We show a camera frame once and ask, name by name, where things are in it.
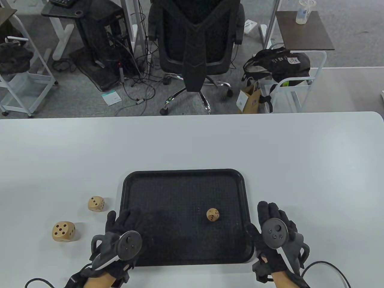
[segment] paper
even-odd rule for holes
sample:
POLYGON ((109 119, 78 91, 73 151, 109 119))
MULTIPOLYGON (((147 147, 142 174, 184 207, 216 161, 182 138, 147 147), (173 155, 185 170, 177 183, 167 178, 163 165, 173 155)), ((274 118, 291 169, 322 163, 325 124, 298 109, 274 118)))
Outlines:
POLYGON ((256 26, 257 26, 257 22, 248 19, 247 21, 245 21, 245 24, 244 24, 244 34, 248 34, 256 26))
POLYGON ((111 106, 121 101, 121 98, 116 91, 110 91, 101 95, 101 97, 104 99, 105 103, 107 103, 108 106, 111 106))
POLYGON ((248 100, 248 96, 243 91, 240 90, 239 97, 237 98, 237 101, 236 101, 236 106, 240 109, 241 112, 243 112, 245 103, 247 102, 247 100, 248 100))
POLYGON ((299 59, 297 59, 297 57, 294 57, 294 58, 287 58, 288 60, 288 63, 289 64, 300 64, 301 62, 299 61, 299 59))

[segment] keyboard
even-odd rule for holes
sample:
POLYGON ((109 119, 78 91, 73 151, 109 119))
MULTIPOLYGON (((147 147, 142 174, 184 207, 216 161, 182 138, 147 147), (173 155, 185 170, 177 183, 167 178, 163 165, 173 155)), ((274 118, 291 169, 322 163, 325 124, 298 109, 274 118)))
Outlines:
POLYGON ((49 0, 54 5, 62 6, 65 8, 71 7, 77 0, 49 0))

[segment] office chair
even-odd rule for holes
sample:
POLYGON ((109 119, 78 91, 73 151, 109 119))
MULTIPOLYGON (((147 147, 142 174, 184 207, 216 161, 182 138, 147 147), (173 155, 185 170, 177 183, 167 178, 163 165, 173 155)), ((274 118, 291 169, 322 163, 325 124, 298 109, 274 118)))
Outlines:
POLYGON ((160 66, 171 78, 183 80, 185 88, 165 101, 160 114, 168 114, 168 104, 184 91, 197 92, 208 111, 210 105, 201 92, 203 85, 228 87, 209 75, 229 70, 233 44, 243 41, 245 14, 240 0, 153 0, 148 17, 148 37, 158 41, 160 66))

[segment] hand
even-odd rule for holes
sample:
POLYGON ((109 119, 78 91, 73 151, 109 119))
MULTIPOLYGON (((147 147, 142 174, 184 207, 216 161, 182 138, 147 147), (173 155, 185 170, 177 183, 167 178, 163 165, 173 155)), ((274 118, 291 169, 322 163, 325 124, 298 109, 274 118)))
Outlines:
MULTIPOLYGON (((275 203, 267 203, 265 201, 259 202, 257 205, 257 214, 259 217, 260 227, 270 218, 278 218, 282 220, 288 228, 289 239, 295 239, 295 232, 297 232, 296 224, 290 221, 286 213, 282 210, 279 210, 275 203)), ((246 225, 246 230, 250 235, 252 241, 255 244, 257 251, 261 251, 263 258, 267 259, 268 265, 271 268, 271 273, 286 271, 287 266, 280 254, 277 253, 275 249, 268 247, 263 240, 262 235, 259 233, 257 228, 252 224, 248 223, 246 225)))
POLYGON ((135 258, 128 261, 115 261, 109 264, 101 271, 93 271, 90 268, 85 269, 81 275, 85 277, 99 277, 100 273, 107 272, 117 280, 122 279, 126 276, 127 270, 134 268, 136 261, 139 256, 148 248, 152 243, 152 238, 149 232, 151 221, 148 216, 143 215, 140 209, 129 209, 124 210, 120 213, 116 219, 116 212, 110 211, 107 215, 107 222, 105 224, 105 232, 112 232, 118 235, 122 235, 127 231, 136 231, 142 238, 142 247, 140 252, 135 258))

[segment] chair caster wheel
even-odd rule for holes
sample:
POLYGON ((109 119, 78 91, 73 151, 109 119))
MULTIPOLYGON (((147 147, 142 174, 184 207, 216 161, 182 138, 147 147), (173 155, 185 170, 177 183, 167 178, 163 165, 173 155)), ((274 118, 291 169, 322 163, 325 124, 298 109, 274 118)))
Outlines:
POLYGON ((227 97, 228 98, 232 98, 232 96, 233 96, 233 91, 232 90, 228 90, 227 91, 227 97))
POLYGON ((164 77, 163 78, 163 85, 169 85, 171 82, 171 77, 164 77))
POLYGON ((163 116, 168 115, 168 108, 167 109, 161 108, 160 109, 160 114, 163 115, 163 116))

